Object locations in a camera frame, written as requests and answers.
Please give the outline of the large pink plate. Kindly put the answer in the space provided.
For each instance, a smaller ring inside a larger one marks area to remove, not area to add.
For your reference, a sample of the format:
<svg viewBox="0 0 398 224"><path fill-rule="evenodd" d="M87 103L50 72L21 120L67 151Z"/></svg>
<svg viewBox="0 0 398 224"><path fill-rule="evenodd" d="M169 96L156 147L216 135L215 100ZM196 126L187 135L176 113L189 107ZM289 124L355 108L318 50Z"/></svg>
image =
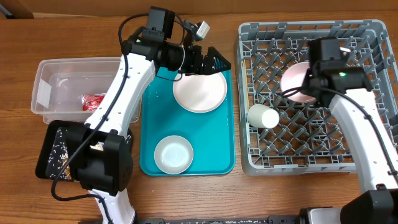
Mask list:
<svg viewBox="0 0 398 224"><path fill-rule="evenodd" d="M182 74L182 79L173 84L172 90L177 103L194 113L207 113L219 107L228 92L224 75Z"/></svg>

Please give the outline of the pale green cup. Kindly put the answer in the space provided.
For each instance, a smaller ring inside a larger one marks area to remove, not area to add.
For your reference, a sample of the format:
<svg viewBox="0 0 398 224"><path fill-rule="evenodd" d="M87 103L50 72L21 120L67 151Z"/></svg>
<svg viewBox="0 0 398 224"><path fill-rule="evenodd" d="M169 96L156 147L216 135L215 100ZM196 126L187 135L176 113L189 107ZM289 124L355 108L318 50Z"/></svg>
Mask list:
<svg viewBox="0 0 398 224"><path fill-rule="evenodd" d="M274 128L279 120L276 110L262 104L253 105L248 111L248 123L255 128Z"/></svg>

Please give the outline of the small grey bowl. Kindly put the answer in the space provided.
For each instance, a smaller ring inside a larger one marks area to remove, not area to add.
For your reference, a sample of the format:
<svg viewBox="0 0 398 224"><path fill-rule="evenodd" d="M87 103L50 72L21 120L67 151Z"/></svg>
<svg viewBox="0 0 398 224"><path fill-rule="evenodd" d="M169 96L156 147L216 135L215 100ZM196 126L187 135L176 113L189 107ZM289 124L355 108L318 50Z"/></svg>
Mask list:
<svg viewBox="0 0 398 224"><path fill-rule="evenodd" d="M193 147L181 136L167 136L155 147L156 166L164 173L177 175L185 172L193 162Z"/></svg>

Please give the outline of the red snack wrapper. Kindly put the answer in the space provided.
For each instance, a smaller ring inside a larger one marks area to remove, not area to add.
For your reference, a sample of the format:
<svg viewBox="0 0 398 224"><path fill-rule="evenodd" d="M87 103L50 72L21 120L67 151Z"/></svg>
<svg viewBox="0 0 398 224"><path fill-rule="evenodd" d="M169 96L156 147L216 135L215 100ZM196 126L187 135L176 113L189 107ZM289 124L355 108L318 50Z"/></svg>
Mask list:
<svg viewBox="0 0 398 224"><path fill-rule="evenodd" d="M102 100L104 99L105 94L84 94L81 96L82 110L83 111L95 111Z"/></svg>

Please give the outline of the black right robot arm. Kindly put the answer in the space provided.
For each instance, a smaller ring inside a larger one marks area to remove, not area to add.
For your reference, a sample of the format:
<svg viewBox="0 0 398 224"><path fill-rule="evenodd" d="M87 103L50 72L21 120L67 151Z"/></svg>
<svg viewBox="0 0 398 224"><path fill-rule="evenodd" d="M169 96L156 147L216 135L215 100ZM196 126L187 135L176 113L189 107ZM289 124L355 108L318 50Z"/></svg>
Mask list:
<svg viewBox="0 0 398 224"><path fill-rule="evenodd" d="M384 127L362 67L349 67L338 39L308 43L309 68L301 92L329 108L348 143L361 195L341 209L340 223L397 223L397 151Z"/></svg>

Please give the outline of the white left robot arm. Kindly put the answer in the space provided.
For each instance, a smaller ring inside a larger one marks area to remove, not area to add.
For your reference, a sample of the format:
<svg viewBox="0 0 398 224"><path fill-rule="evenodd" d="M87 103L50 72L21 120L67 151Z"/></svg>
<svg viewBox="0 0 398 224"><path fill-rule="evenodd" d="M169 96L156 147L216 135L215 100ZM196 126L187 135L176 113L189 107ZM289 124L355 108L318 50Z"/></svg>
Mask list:
<svg viewBox="0 0 398 224"><path fill-rule="evenodd" d="M160 68L189 75L212 75L231 68L214 48L206 55L198 42L210 26L182 20L173 11L151 7L147 23L120 39L119 70L95 112L83 126L69 127L63 168L87 190L103 223L134 223L126 187L132 174L129 125L143 93Z"/></svg>

